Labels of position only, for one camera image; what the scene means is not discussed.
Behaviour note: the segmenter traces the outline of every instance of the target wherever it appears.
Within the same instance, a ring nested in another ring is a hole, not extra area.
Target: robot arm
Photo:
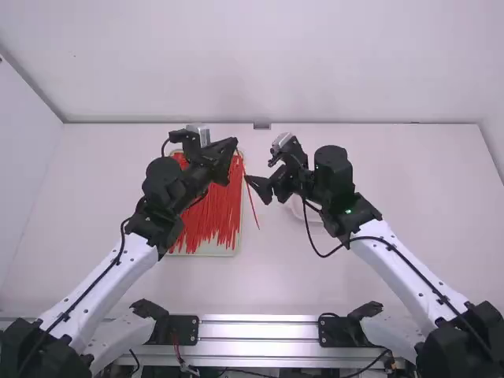
[[[315,153],[315,168],[291,133],[283,133],[270,150],[271,168],[282,164],[269,178],[246,176],[247,183],[268,205],[273,195],[285,203],[293,194],[319,212],[326,231],[342,246],[366,261],[405,304],[423,335],[424,343],[406,350],[403,357],[417,363],[424,378],[490,378],[501,376],[504,366],[504,321],[489,302],[474,306],[421,263],[389,228],[381,213],[355,192],[353,167],[347,152],[338,146],[323,146]],[[315,202],[321,209],[312,206]],[[311,236],[312,247],[320,254]],[[373,323],[361,320],[369,341],[394,349],[408,345],[395,335],[375,332]]]
[[[157,320],[169,313],[141,300],[96,335],[98,325],[123,294],[152,268],[183,230],[180,214],[205,195],[211,183],[227,185],[238,139],[208,143],[208,132],[188,128],[169,133],[182,143],[189,166],[171,157],[146,170],[144,197],[121,224],[121,240],[68,296],[30,324],[17,319],[2,337],[2,378],[90,377],[131,347],[145,343]]]

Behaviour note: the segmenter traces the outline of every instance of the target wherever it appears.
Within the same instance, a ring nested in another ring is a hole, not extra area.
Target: red straw
[[[187,167],[187,161],[182,153],[176,152],[171,156],[179,162],[182,169]],[[229,169],[229,185],[222,187],[214,183],[210,184],[207,196],[182,213],[185,227],[176,244],[170,248],[170,254],[183,253],[184,244],[186,254],[195,254],[202,242],[210,242],[212,239],[217,239],[218,246],[235,249],[241,224],[244,174],[243,158],[237,154],[233,157]],[[248,185],[247,190],[255,222],[259,228]]]

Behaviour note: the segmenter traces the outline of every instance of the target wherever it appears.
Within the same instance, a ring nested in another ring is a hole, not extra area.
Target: white wall
[[[72,121],[470,121],[504,169],[501,0],[1,0]]]
[[[58,118],[3,59],[0,63],[0,287],[61,131]]]

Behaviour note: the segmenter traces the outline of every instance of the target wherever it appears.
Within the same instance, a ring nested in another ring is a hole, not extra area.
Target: black clamp
[[[170,315],[161,306],[146,299],[133,303],[133,313],[139,317],[152,317],[156,321],[147,344],[193,347],[198,343],[199,317],[196,315]]]
[[[317,322],[319,344],[323,348],[374,347],[365,337],[360,321],[363,317],[374,317],[383,309],[384,305],[371,301],[346,317],[335,313],[322,313]]]

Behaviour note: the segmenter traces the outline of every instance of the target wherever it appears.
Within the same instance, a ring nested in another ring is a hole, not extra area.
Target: black mount bracket
[[[173,345],[193,347],[198,343],[199,317],[196,315],[170,315],[160,320],[147,345]]]
[[[492,359],[483,353],[474,335],[461,319],[440,321],[415,350],[417,370],[428,378],[495,378],[502,376],[504,366],[504,319],[488,301],[477,306],[468,302],[461,315],[487,344]]]
[[[133,303],[133,313],[139,317],[152,317],[156,321],[147,344],[194,346],[198,343],[199,317],[196,315],[172,315],[161,306],[140,299]]]
[[[323,313],[318,318],[318,342],[323,348],[374,347],[365,337],[360,321],[363,317],[374,317],[384,306],[369,302],[345,317],[335,313]]]
[[[39,322],[28,323],[21,318],[16,319],[3,333],[0,377],[18,378],[23,361],[26,361],[38,340],[43,342],[38,345],[37,353],[26,365],[23,378],[91,378],[89,366],[95,359],[91,354],[78,355],[70,347],[72,339],[67,335],[56,339],[45,333]]]

